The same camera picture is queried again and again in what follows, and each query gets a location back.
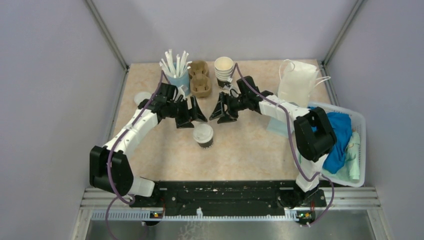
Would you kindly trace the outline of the white plastic cup lid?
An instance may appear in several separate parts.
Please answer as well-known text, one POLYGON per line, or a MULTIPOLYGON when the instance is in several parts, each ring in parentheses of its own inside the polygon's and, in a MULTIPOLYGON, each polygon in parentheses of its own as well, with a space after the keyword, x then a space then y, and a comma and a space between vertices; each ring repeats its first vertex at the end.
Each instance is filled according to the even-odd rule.
POLYGON ((213 138, 214 130, 209 124, 201 123, 194 128, 192 135, 196 142, 206 143, 213 138))

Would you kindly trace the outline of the black paper coffee cup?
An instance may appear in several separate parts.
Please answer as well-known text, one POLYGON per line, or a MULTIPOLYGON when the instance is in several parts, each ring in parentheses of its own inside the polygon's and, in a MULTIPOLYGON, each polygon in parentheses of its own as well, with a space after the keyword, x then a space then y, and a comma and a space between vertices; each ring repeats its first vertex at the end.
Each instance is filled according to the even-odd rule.
POLYGON ((209 149, 213 146, 214 138, 213 136, 209 136, 202 139, 196 139, 197 144, 203 149, 209 149))

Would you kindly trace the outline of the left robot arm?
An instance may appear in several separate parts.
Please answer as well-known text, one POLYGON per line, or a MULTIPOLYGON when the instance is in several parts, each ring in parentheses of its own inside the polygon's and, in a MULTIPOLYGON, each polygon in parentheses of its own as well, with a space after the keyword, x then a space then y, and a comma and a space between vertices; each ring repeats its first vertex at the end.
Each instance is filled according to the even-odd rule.
POLYGON ((186 98, 174 85, 162 82, 149 99, 143 100, 130 121, 110 141, 89 153, 89 183, 117 196, 141 196, 149 207, 160 202, 153 180, 136 177, 129 158, 147 133, 163 119, 175 120, 176 128, 193 128, 193 121, 207 122, 197 99, 186 98))

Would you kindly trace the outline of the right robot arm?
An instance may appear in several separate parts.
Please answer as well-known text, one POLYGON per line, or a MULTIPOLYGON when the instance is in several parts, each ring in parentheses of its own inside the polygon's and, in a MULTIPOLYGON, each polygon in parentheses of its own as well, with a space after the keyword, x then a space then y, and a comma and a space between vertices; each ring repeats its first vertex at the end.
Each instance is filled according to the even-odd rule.
POLYGON ((293 200, 307 206, 314 198, 312 190, 319 184, 324 162, 337 142, 327 113, 321 107, 299 107, 267 90, 260 92, 250 75, 236 83, 238 96, 220 92, 210 120, 219 124, 235 122, 240 111, 249 109, 286 123, 288 133, 294 134, 288 139, 299 170, 295 180, 299 189, 293 192, 293 200))

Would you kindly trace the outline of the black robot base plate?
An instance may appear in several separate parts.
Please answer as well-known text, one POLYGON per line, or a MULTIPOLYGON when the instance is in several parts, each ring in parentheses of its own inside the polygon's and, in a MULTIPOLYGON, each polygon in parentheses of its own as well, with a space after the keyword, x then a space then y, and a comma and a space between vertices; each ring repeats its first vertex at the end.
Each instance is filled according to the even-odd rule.
POLYGON ((323 190, 304 193, 293 180, 159 181, 151 197, 137 196, 132 209, 159 208, 167 217, 283 216, 294 208, 326 207, 323 190))

